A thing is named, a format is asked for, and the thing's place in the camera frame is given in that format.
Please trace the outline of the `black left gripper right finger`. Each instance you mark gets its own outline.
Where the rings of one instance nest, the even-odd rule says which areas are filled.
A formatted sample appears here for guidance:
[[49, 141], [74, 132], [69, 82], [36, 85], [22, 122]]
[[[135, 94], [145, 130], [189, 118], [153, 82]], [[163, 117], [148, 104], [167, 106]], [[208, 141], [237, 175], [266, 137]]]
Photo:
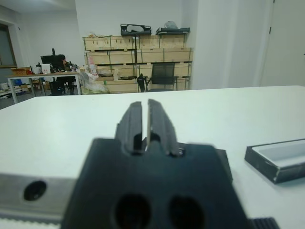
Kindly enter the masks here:
[[148, 100], [147, 146], [159, 142], [166, 155], [180, 156], [175, 128], [164, 110], [156, 100]]

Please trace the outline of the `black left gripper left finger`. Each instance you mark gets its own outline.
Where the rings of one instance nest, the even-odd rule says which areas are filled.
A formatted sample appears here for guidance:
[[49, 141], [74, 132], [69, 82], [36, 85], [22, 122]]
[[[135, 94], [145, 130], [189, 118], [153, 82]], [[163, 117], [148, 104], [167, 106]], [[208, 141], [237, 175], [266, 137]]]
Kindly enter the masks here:
[[117, 124], [115, 139], [128, 153], [142, 153], [142, 104], [131, 103]]

